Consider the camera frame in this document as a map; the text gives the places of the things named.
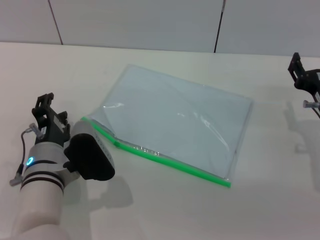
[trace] green zipper seal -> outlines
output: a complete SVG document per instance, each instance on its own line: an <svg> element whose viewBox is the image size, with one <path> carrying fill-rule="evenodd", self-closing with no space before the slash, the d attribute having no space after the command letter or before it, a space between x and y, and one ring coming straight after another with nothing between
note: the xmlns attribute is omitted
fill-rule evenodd
<svg viewBox="0 0 320 240"><path fill-rule="evenodd" d="M97 130L100 134L102 134L104 137L106 137L113 145L115 145L117 148L120 148L122 150L125 150L129 153L138 155L140 157L143 157L145 159L149 159L151 161L178 169L180 171L183 171L185 173L197 176L199 178L208 180L210 182L225 186L227 188L231 187L231 182L224 180L223 178L220 178L218 176L212 175L210 173L207 173L205 171L202 171L198 168L195 168L193 166L190 166L188 164L185 164L183 162L175 161L169 158L165 158L163 156L156 156L153 154L150 154L148 152L136 149L130 145L126 145L123 142L118 141L114 136L107 133L105 130L103 130L100 126L95 124L90 119L83 117L81 120L89 122L95 130Z"/></svg>

